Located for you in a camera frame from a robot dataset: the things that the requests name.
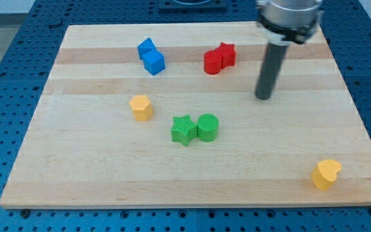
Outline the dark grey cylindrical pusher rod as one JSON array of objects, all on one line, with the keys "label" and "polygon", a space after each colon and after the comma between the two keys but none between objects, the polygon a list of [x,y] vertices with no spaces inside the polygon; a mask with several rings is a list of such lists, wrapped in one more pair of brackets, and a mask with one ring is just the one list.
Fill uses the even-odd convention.
[{"label": "dark grey cylindrical pusher rod", "polygon": [[271,97],[288,47],[268,43],[254,91],[258,99],[267,100]]}]

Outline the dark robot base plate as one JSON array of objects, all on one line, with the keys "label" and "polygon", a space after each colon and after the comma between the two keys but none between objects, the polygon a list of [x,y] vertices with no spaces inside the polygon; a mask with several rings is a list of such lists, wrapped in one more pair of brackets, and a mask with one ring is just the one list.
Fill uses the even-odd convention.
[{"label": "dark robot base plate", "polygon": [[227,9],[227,0],[158,0],[157,3],[160,12]]}]

